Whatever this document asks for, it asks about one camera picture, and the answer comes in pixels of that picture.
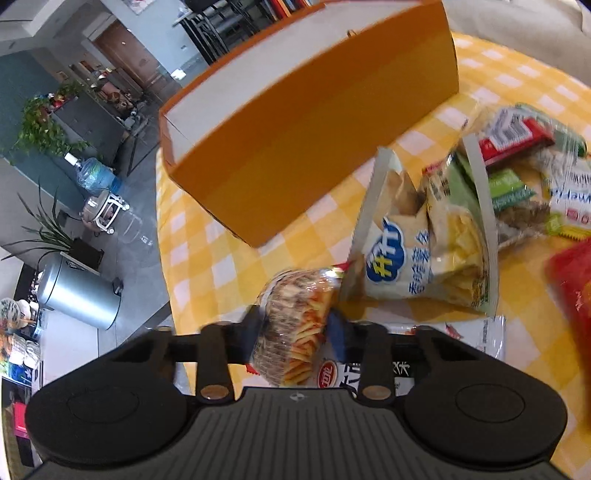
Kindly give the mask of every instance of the beige fabric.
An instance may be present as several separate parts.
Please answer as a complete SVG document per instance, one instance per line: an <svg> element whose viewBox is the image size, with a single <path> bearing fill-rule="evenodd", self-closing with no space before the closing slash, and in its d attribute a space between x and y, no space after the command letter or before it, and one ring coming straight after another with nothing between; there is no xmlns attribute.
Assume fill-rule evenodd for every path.
<svg viewBox="0 0 591 480"><path fill-rule="evenodd" d="M561 0L443 0L452 30L493 41L591 85L591 38Z"/></svg>

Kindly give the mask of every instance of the barcode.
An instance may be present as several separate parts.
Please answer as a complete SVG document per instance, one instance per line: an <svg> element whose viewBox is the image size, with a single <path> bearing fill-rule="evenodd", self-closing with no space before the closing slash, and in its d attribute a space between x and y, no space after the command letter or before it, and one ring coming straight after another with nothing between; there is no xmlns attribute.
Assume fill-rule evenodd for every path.
<svg viewBox="0 0 591 480"><path fill-rule="evenodd" d="M523 123L523 117L509 109L499 110L488 134L489 140L498 151L506 150L533 136L534 134Z"/></svg>

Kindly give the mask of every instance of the chair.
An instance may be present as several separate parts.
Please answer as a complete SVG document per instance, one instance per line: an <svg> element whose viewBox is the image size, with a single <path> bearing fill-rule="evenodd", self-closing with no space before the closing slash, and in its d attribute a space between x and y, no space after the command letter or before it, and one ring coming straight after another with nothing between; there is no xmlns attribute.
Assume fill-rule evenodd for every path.
<svg viewBox="0 0 591 480"><path fill-rule="evenodd" d="M231 1L186 0L186 4L194 16L188 16L184 22L191 24L195 36L201 37L200 42L208 46L214 60L230 51L228 42L234 43L236 35L244 32L250 36L259 31L252 17Z"/></svg>

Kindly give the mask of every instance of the potted plant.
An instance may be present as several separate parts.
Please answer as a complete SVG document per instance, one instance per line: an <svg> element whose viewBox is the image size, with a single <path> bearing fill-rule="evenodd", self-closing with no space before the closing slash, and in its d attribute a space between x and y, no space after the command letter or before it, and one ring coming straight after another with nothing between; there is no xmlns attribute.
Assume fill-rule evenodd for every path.
<svg viewBox="0 0 591 480"><path fill-rule="evenodd" d="M18 198L27 210L27 213L31 215L40 225L39 230L35 230L33 228L29 228L23 226L23 230L29 233L33 233L37 236L37 238L30 238L25 240L19 240L17 242L11 242L8 244L1 245L3 248L5 247L13 247L14 245L19 244L40 244L36 247L30 247L20 252L7 255L1 260L6 260L7 258L12 258L16 255L21 255L33 250L44 250L45 253L39 259L41 259L50 253L54 252L65 252L70 255L72 258L75 258L79 262L83 263L84 265L92 268L93 270L98 270L100 262L103 258L104 252L102 250L97 250L96 248L87 244L81 238L71 238L63 228L60 226L57 220L57 190L53 197L53 205L51 207L51 215L49 215L41 201L41 187L39 187L39 205L37 207L37 214L33 213L33 211L29 208L26 204L25 200L18 194Z"/></svg>
<svg viewBox="0 0 591 480"><path fill-rule="evenodd" d="M52 98L36 96L27 100L22 109L21 130L14 147L22 150L35 148L41 153L62 158L70 151L81 152L88 147L85 141L70 142L64 129L50 117L52 111L81 91L82 87L76 82L63 83Z"/></svg>

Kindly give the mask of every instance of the red snack package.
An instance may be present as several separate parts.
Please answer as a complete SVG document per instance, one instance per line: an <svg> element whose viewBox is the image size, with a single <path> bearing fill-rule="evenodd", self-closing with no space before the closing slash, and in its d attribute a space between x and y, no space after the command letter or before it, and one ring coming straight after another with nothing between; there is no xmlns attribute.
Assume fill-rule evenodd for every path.
<svg viewBox="0 0 591 480"><path fill-rule="evenodd" d="M487 167L527 148L553 143L552 134L537 121L518 116L510 119L507 125L491 129L487 137L478 141Z"/></svg>
<svg viewBox="0 0 591 480"><path fill-rule="evenodd" d="M550 258L547 273L571 321L591 383L591 238Z"/></svg>

